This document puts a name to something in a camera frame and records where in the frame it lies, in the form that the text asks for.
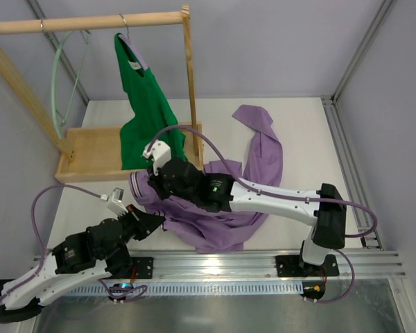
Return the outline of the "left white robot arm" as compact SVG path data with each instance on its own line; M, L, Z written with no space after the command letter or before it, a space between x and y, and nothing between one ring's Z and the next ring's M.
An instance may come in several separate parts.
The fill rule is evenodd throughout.
M122 215L69 235L37 267L15 280L0 280L0 324L38 316L54 300L93 280L126 276L133 266L128 242L144 240L164 221L129 205Z

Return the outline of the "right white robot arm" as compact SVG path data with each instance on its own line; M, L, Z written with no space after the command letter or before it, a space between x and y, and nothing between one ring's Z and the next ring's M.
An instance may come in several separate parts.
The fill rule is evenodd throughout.
M303 264L321 266L331 250L345 247L347 207L328 183L319 190L285 190L225 173L203 173L173 157L148 168L148 184L161 199L176 196L207 212L255 212L310 226L300 250Z

